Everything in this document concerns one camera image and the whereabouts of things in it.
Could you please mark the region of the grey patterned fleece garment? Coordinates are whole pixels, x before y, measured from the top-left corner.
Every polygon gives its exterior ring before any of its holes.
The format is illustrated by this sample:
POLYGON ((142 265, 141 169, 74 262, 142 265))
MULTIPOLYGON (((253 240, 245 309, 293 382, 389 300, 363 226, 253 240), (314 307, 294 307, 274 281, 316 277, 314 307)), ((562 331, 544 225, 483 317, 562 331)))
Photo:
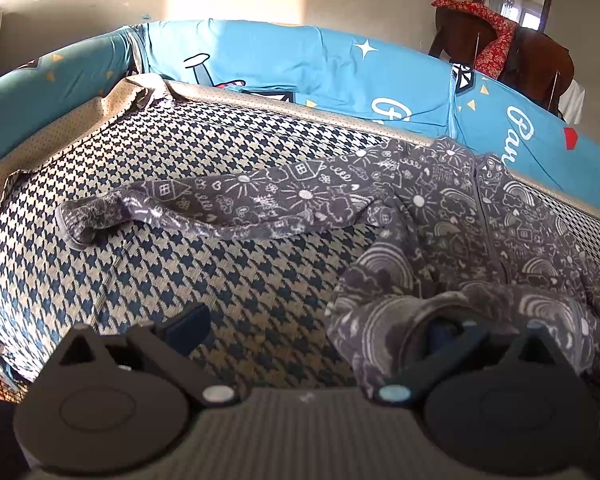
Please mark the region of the grey patterned fleece garment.
POLYGON ((339 279, 329 340, 366 389, 421 359, 435 318, 500 334, 543 326, 600 387, 600 268, 565 220, 492 155, 440 139, 243 174, 138 181, 58 207, 76 247, 128 221, 223 240, 365 223, 376 240, 339 279))

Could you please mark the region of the houndstooth sofa cushion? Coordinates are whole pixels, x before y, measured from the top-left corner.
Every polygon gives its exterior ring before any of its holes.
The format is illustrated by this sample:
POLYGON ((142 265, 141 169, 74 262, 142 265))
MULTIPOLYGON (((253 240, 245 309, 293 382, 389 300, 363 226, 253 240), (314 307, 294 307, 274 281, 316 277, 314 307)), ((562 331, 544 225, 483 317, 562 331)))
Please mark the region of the houndstooth sofa cushion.
POLYGON ((0 370, 73 324, 191 304, 196 360, 242 385, 382 385, 438 318, 548 329, 600 381, 600 222, 449 139, 387 139, 163 88, 0 198, 0 370))

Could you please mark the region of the blue cartoon print pillow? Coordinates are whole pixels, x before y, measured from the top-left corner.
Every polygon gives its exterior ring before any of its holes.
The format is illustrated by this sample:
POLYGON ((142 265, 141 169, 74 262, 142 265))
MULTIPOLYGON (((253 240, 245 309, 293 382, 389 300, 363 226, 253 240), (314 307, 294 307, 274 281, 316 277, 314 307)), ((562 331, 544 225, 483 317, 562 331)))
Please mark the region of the blue cartoon print pillow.
POLYGON ((0 159, 134 73, 448 136, 600 211, 600 146, 518 91, 466 65, 311 26, 152 22, 44 54, 0 77, 0 159))

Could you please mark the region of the white tablecloth table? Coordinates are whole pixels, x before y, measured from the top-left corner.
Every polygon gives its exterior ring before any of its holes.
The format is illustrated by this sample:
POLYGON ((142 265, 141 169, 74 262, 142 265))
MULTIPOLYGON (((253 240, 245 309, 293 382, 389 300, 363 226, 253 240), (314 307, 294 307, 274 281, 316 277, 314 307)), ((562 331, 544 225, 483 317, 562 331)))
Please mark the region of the white tablecloth table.
POLYGON ((558 110, 568 125, 580 124, 584 99, 585 88, 573 79, 558 103, 558 110))

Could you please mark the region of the red floral cloth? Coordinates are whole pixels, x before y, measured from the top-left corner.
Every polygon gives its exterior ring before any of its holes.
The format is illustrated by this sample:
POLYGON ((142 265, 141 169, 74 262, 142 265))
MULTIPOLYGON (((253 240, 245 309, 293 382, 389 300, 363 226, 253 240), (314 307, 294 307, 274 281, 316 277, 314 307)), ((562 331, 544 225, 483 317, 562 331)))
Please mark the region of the red floral cloth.
POLYGON ((436 34, 429 54, 445 53, 454 63, 500 78, 518 25, 478 2, 434 0, 431 5, 436 34))

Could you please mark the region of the dark wooden chair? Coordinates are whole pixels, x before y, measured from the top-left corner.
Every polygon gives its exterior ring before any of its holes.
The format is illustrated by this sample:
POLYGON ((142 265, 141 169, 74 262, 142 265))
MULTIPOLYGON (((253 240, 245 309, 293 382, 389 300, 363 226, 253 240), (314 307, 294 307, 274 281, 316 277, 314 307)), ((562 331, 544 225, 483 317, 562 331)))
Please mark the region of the dark wooden chair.
POLYGON ((445 52, 452 63, 475 67, 478 55, 495 39, 495 30, 482 18, 438 6, 436 34, 428 54, 440 58, 445 52))
POLYGON ((562 118, 559 98, 569 88, 573 75, 567 48, 544 32, 518 26, 498 80, 562 118))

